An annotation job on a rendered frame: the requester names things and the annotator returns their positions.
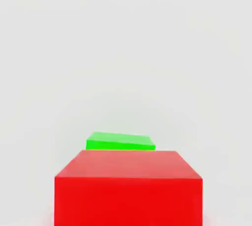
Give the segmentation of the small red cube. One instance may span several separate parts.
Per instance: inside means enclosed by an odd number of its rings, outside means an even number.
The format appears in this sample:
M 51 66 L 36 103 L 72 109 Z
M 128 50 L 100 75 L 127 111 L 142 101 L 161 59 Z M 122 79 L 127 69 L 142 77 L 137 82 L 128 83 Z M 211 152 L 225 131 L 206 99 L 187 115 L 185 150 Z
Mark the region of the small red cube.
M 55 176 L 54 226 L 203 226 L 202 194 L 175 151 L 83 150 Z

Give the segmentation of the small green cube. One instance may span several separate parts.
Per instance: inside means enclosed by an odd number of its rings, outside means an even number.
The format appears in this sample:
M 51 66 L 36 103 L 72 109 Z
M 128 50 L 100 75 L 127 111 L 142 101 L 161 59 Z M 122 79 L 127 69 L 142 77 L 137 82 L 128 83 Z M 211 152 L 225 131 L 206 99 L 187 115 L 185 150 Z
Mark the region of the small green cube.
M 87 139 L 86 150 L 155 150 L 150 137 L 120 133 L 93 132 Z

